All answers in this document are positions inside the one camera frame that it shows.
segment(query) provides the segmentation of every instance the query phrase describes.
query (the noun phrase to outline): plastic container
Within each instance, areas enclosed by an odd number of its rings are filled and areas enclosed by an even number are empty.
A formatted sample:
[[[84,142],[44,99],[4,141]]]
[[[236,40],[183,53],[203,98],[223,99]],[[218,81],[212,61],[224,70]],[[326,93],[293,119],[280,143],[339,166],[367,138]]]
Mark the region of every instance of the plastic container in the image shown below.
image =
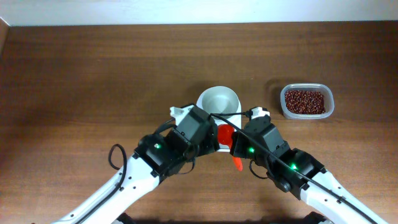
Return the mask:
[[[326,113],[323,114],[296,114],[290,112],[286,107],[285,93],[289,90],[309,90],[319,91],[323,95]],[[333,100],[333,94],[330,89],[322,84],[316,83],[297,83],[285,86],[280,93],[280,104],[284,112],[284,116],[287,119],[323,119],[329,117],[335,109],[335,102]]]

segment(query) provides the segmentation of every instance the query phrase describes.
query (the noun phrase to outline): wire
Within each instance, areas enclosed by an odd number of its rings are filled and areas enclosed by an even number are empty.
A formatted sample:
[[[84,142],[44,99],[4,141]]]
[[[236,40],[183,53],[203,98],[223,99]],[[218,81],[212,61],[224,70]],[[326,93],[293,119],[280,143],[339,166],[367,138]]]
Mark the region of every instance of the wire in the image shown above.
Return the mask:
[[[189,174],[189,173],[191,173],[191,171],[193,171],[194,168],[195,168],[195,158],[193,158],[193,160],[192,160],[192,168],[190,171],[184,172],[184,173],[178,173],[178,174],[180,174],[180,175]]]
[[[253,169],[251,168],[251,164],[252,164],[253,162],[254,162],[254,160],[250,160],[250,163],[249,163],[250,172],[251,172],[254,176],[256,176],[257,178],[260,178],[260,179],[263,179],[263,180],[268,179],[268,177],[260,177],[259,175],[257,175],[257,174],[253,171]]]
[[[115,186],[115,188],[112,190],[111,193],[109,193],[104,199],[102,199],[102,201],[100,201],[98,204],[96,204],[93,209],[91,209],[83,218],[78,220],[75,224],[84,222],[90,215],[92,215],[95,211],[97,211],[97,209],[100,208],[100,206],[102,206],[106,201],[108,201],[121,188],[124,178],[126,177],[126,172],[127,172],[127,155],[126,155],[126,151],[120,144],[113,145],[111,150],[109,151],[109,156],[108,156],[109,164],[111,165],[111,167],[113,169],[118,169],[118,167],[113,165],[113,163],[111,161],[112,153],[116,147],[118,147],[122,151],[122,154],[123,154],[123,172],[122,172],[122,177],[120,178],[120,181],[118,182],[118,184]]]
[[[239,113],[228,113],[228,114],[224,114],[224,113],[217,113],[217,115],[220,115],[220,116],[246,115],[246,112],[239,112]]]
[[[269,155],[267,156],[267,159],[266,159],[266,167],[267,167],[267,170],[268,170],[269,175],[270,175],[273,179],[275,179],[275,176],[274,176],[274,174],[272,173],[272,169],[271,169],[271,167],[269,166]]]
[[[241,133],[244,137],[246,137],[249,141],[251,141],[253,144],[255,144],[257,147],[259,147],[260,149],[262,149],[263,151],[266,151],[272,158],[274,158],[276,161],[278,161],[282,166],[290,169],[292,172],[294,172],[295,174],[299,175],[301,178],[307,180],[308,182],[313,183],[315,186],[321,188],[322,190],[324,190],[325,192],[327,192],[328,194],[332,195],[333,197],[337,198],[340,202],[345,203],[347,206],[349,206],[350,208],[352,208],[355,212],[358,212],[360,215],[362,215],[367,221],[371,222],[372,224],[377,224],[371,217],[369,217],[367,214],[365,214],[364,212],[362,212],[359,208],[355,207],[355,205],[353,205],[352,203],[350,203],[349,201],[347,201],[345,198],[340,197],[338,194],[334,193],[333,191],[327,189],[326,187],[324,187],[322,184],[319,184],[317,181],[308,178],[306,175],[293,170],[290,168],[289,165],[287,165],[284,161],[282,161],[281,159],[279,159],[277,156],[275,156],[273,153],[271,153],[271,151],[267,148],[265,148],[261,143],[257,142],[255,139],[253,139],[252,137],[250,137],[245,131],[243,131],[242,129],[238,128],[235,124],[233,124],[232,122],[228,121],[227,119],[223,118],[222,116],[219,116],[217,114],[210,114],[210,116],[214,116],[222,121],[224,121],[225,123],[231,125],[234,129],[236,129],[239,133]]]
[[[171,118],[170,120],[166,121],[165,123],[161,124],[154,132],[154,134],[160,134],[162,131],[165,131],[169,128],[176,128],[177,125],[169,124],[170,122],[175,121],[175,118]]]

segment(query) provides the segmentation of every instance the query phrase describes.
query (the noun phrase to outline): green led light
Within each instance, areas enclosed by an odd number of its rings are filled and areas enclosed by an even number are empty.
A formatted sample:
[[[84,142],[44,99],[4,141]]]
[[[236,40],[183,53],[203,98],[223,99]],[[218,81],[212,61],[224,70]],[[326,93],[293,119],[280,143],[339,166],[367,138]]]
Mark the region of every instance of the green led light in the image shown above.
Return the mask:
[[[296,164],[292,164],[292,165],[290,165],[290,168],[292,168],[292,170],[297,170],[297,166],[296,166]]]

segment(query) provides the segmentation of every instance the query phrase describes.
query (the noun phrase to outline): white wall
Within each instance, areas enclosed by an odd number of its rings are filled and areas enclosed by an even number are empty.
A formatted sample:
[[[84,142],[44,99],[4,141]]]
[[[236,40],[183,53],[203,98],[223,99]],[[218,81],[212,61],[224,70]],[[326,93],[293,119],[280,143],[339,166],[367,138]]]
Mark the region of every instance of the white wall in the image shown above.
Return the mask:
[[[11,26],[398,20],[398,0],[0,0]]]

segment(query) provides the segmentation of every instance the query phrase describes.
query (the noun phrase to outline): brown wooden surface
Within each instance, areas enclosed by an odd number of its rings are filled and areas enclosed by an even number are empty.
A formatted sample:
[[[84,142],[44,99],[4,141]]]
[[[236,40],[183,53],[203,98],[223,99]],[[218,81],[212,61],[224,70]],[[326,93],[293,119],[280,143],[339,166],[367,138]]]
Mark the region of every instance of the brown wooden surface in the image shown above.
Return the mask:
[[[397,22],[11,28],[0,70],[0,223],[64,216],[115,173],[107,162],[114,143],[132,154],[170,106],[196,102],[215,85],[232,88],[244,109],[268,108],[292,147],[398,222],[397,59]],[[281,89],[306,82],[330,87],[330,118],[281,115]],[[310,211],[255,178],[248,161],[238,172],[220,152],[127,210],[203,221]]]

